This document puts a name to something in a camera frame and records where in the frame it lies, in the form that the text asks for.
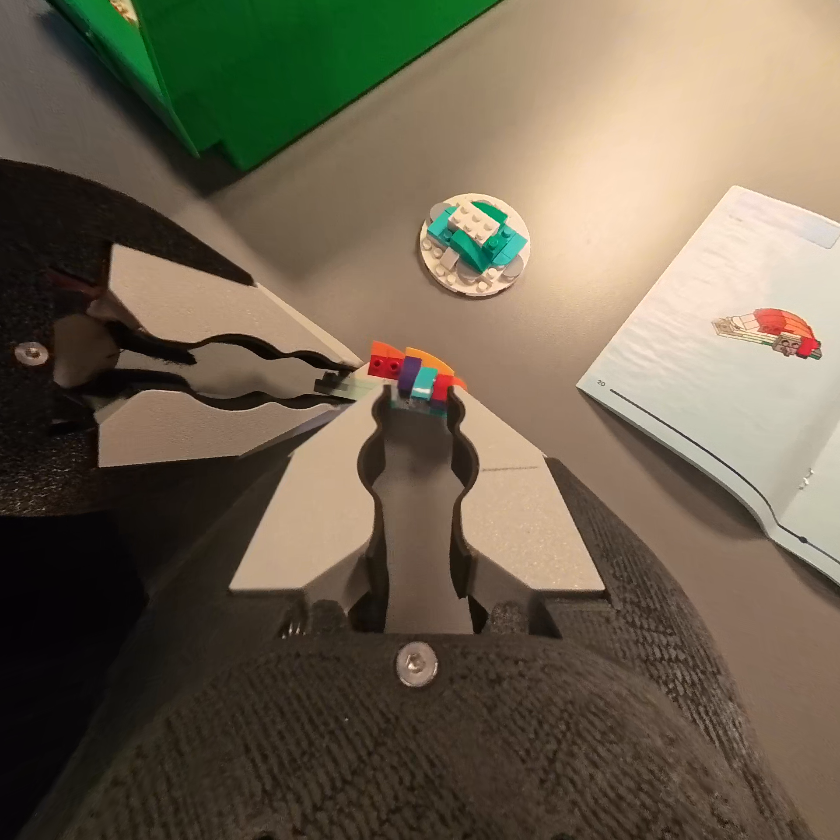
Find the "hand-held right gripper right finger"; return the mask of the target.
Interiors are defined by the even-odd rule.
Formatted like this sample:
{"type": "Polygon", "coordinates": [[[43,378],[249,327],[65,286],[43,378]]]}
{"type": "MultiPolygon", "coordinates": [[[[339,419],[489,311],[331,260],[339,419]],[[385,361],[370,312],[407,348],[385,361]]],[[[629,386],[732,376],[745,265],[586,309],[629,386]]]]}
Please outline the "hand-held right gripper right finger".
{"type": "Polygon", "coordinates": [[[450,573],[475,601],[599,597],[605,584],[543,452],[461,386],[448,393],[453,513],[450,573]]]}

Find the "multicolour lego assembly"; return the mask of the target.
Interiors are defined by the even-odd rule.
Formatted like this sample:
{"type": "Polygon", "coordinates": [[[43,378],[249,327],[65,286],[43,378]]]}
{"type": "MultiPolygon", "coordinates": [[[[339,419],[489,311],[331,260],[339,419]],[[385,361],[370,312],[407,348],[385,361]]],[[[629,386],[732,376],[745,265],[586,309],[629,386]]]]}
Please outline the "multicolour lego assembly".
{"type": "Polygon", "coordinates": [[[349,374],[328,372],[314,383],[315,393],[333,396],[345,401],[358,402],[369,392],[379,391],[384,385],[390,396],[391,406],[436,417],[447,414],[448,391],[451,387],[467,391],[466,383],[455,370],[437,356],[424,350],[407,347],[404,351],[390,344],[374,341],[370,359],[357,371],[349,374]],[[397,391],[397,380],[407,354],[423,361],[423,366],[437,369],[437,379],[430,402],[415,401],[404,397],[397,391]]]}

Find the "open instruction booklet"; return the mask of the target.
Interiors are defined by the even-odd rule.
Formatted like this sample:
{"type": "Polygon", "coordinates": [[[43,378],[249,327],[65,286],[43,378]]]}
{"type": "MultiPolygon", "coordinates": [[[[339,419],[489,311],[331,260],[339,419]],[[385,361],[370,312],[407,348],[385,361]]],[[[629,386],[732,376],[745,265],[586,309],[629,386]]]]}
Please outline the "open instruction booklet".
{"type": "Polygon", "coordinates": [[[577,387],[839,582],[839,224],[733,186],[577,387]]]}

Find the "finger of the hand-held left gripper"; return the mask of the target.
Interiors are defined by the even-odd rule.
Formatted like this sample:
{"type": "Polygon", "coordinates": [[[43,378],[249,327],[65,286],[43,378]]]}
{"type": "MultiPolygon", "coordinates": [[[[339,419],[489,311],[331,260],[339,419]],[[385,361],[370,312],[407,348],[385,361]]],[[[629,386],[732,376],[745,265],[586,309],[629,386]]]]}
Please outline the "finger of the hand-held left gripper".
{"type": "Polygon", "coordinates": [[[113,245],[107,290],[87,315],[115,349],[95,378],[134,371],[188,384],[312,384],[362,359],[268,288],[113,245]]]}
{"type": "Polygon", "coordinates": [[[249,455],[337,417],[348,403],[224,408],[173,390],[141,391],[98,410],[98,467],[249,455]]]}

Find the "round white lego base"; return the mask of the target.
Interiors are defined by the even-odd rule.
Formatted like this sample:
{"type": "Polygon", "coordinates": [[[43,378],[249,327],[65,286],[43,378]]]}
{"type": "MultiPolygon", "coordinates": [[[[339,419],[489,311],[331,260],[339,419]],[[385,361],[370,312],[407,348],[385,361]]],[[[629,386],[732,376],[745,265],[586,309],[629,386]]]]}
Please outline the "round white lego base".
{"type": "Polygon", "coordinates": [[[433,205],[418,235],[428,275],[464,298],[485,299],[513,286],[526,269],[532,237],[508,203],[481,192],[433,205]]]}

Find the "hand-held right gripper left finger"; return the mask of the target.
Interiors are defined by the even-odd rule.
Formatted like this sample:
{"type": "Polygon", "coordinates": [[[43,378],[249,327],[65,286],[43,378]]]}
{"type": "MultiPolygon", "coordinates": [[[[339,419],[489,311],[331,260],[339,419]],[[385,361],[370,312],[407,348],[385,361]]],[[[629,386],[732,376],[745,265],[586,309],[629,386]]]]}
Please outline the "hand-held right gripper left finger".
{"type": "Polygon", "coordinates": [[[372,604],[385,619],[390,590],[382,500],[385,467],[381,385],[346,408],[291,455],[229,584],[234,594],[298,593],[351,612],[372,604]]]}

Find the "green plastic bin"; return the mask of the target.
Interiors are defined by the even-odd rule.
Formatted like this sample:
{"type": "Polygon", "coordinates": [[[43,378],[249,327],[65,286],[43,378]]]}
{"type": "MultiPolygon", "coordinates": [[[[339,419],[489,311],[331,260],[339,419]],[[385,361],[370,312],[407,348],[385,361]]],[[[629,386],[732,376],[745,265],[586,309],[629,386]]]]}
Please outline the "green plastic bin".
{"type": "Polygon", "coordinates": [[[246,172],[496,2],[49,4],[194,156],[246,172]]]}

